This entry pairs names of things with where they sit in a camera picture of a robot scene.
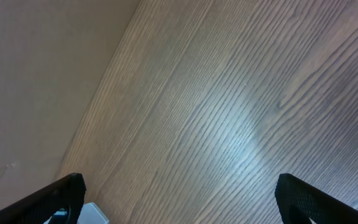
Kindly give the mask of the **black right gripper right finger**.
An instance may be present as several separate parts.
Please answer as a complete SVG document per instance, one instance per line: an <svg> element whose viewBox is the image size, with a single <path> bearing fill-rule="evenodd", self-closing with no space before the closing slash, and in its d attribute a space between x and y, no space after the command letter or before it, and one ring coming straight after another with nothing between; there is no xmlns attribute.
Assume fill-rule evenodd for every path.
<svg viewBox="0 0 358 224"><path fill-rule="evenodd" d="M294 175L278 177L275 198L284 224L358 223L358 211Z"/></svg>

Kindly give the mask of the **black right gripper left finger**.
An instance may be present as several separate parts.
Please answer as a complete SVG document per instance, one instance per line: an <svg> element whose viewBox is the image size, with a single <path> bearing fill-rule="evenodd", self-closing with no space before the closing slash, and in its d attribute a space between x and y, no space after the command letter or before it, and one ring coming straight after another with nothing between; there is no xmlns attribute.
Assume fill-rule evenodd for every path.
<svg viewBox="0 0 358 224"><path fill-rule="evenodd" d="M83 176L71 173L0 210L0 223L76 224L85 193Z"/></svg>

